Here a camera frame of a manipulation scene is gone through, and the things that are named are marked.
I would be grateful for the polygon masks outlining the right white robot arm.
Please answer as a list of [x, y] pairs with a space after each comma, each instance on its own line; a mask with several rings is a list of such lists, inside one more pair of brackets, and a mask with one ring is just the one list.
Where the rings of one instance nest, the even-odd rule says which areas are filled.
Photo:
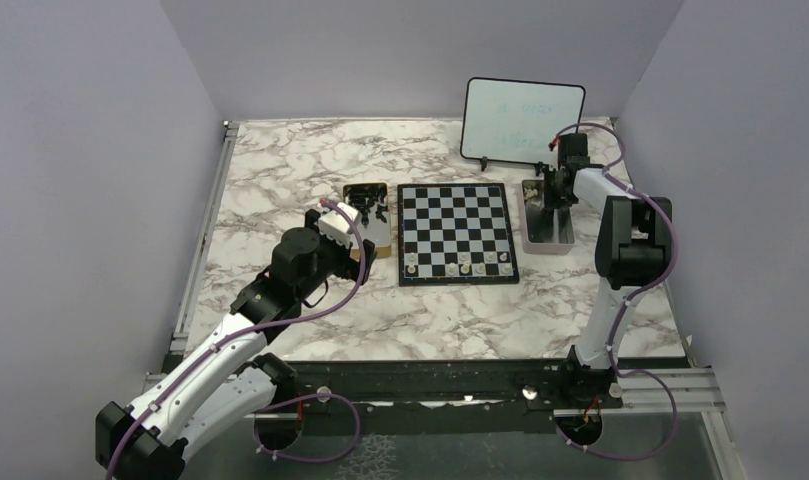
[[607, 394], [618, 377], [618, 350], [637, 304], [662, 283], [676, 261], [673, 205], [622, 182], [595, 164], [585, 134], [563, 129], [551, 140], [557, 166], [544, 173], [542, 218], [558, 230], [584, 201], [601, 216], [594, 251], [599, 276], [595, 306], [558, 370], [557, 393], [580, 407]]

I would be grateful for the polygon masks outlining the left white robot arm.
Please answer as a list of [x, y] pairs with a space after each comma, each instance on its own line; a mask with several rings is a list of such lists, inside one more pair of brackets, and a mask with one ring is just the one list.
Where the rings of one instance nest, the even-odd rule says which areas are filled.
[[207, 443], [255, 412], [287, 417], [299, 430], [306, 396], [296, 371], [264, 353], [288, 326], [343, 308], [368, 279], [374, 244], [358, 231], [361, 214], [339, 202], [309, 210], [282, 234], [270, 264], [246, 285], [207, 339], [127, 405], [96, 417], [95, 456], [109, 479], [177, 479]]

